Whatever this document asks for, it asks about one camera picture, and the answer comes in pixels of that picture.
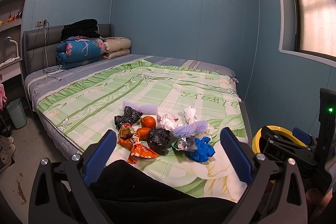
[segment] black plastic bag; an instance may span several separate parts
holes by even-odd
[[[153,128],[147,135],[147,143],[151,150],[164,155],[170,141],[170,134],[164,128]]]
[[[129,123],[130,125],[133,125],[140,120],[141,116],[142,112],[136,111],[130,106],[126,106],[124,115],[114,116],[114,124],[117,126],[117,129],[120,130],[123,124]]]

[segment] floor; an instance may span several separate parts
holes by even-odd
[[[27,125],[15,129],[8,125],[14,138],[15,163],[0,174],[0,190],[17,217],[23,224],[28,223],[29,199],[37,167],[42,158],[52,162],[65,160],[47,135],[39,118],[27,114]]]

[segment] black blanket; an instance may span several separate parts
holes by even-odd
[[[64,41],[69,37],[76,37],[78,35],[88,38],[100,37],[99,33],[96,32],[98,30],[97,24],[98,22],[95,19],[83,19],[69,25],[64,25],[60,39]]]
[[[90,188],[115,224],[222,223],[235,206],[221,198],[194,198],[152,179],[123,160],[108,165]],[[69,201],[76,218],[83,222],[71,193]]]

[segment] snack wrapper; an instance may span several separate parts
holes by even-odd
[[[172,144],[172,147],[176,150],[194,152],[197,149],[195,136],[180,138]]]
[[[131,125],[129,123],[126,123],[126,124],[123,124],[121,128],[119,129],[118,138],[123,138],[126,140],[132,137],[134,133],[135,131],[133,130]]]
[[[124,109],[124,115],[114,116],[114,124],[117,126],[117,129],[120,130],[123,124],[129,123],[131,126],[140,120],[142,112],[136,111],[135,109],[126,106]]]
[[[153,150],[145,147],[136,134],[133,134],[133,136],[127,140],[119,138],[118,144],[131,150],[127,159],[127,162],[130,164],[136,164],[136,158],[154,159],[159,156],[159,154],[155,153]]]

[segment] green floral bed sheet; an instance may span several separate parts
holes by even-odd
[[[215,155],[205,163],[198,163],[188,159],[184,152],[169,148],[165,156],[140,159],[134,167],[194,197],[213,196],[237,202],[246,184],[234,172],[219,134],[222,128],[230,127],[240,141],[247,142],[239,100],[235,83],[227,75],[138,60],[72,83],[45,97],[37,109],[65,138],[84,151],[108,129],[116,131],[114,116],[123,114],[123,101],[157,104],[159,115],[171,113],[184,124],[183,110],[191,106],[196,109],[198,120],[211,125],[208,134],[198,136],[211,137],[209,144]],[[117,145],[108,164],[127,160],[128,155],[128,149]]]

